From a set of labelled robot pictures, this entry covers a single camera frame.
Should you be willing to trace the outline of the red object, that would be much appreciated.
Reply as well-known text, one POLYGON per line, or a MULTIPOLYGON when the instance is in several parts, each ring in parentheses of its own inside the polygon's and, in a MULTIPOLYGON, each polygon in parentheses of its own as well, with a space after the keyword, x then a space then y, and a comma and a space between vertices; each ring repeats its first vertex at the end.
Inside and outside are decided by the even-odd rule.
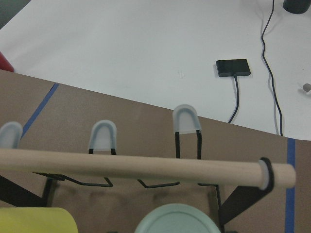
POLYGON ((10 64, 10 62, 5 58, 5 56, 0 52, 0 69, 14 72, 13 66, 10 64))

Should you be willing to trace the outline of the black small box device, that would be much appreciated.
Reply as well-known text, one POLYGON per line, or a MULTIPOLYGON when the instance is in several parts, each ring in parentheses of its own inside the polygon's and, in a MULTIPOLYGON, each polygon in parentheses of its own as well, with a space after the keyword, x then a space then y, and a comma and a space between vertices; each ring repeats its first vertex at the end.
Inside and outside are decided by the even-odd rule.
POLYGON ((249 76, 251 74, 246 59, 217 60, 216 67, 219 77, 249 76))

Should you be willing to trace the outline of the yellow cup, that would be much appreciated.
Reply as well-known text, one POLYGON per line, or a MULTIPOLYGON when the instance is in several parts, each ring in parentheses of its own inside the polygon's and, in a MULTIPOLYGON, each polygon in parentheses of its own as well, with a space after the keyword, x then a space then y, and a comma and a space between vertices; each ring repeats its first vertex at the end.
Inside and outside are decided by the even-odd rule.
POLYGON ((1 207, 2 233, 77 233, 71 214, 54 207, 1 207))

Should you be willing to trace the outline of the black bottle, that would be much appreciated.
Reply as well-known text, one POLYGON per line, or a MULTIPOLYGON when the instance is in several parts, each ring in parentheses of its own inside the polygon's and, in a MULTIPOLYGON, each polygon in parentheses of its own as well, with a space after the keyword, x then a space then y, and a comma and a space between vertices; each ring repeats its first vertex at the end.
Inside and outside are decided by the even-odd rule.
POLYGON ((303 14, 308 11, 311 0, 284 0, 283 8, 292 14, 303 14))

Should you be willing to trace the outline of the pale green cup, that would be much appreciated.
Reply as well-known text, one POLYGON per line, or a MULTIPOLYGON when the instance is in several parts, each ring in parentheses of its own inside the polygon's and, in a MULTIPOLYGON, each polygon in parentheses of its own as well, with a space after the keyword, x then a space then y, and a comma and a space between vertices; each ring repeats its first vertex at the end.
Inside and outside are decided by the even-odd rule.
POLYGON ((219 233, 216 224, 192 206, 172 203, 148 213, 135 229, 136 233, 219 233))

